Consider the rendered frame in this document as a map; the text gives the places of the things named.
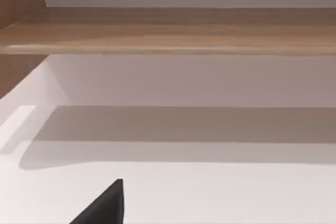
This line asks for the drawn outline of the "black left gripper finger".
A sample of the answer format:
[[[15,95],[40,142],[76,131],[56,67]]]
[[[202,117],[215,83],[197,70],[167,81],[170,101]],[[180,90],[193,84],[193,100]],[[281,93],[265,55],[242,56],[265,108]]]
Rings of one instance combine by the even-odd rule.
[[[69,224],[124,224],[123,179],[114,181]]]

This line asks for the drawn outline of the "wooden open shelf unit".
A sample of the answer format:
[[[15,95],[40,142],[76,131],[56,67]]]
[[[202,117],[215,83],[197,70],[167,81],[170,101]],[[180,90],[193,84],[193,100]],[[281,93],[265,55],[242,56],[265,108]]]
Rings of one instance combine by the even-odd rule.
[[[0,0],[0,99],[54,54],[336,56],[336,0]]]

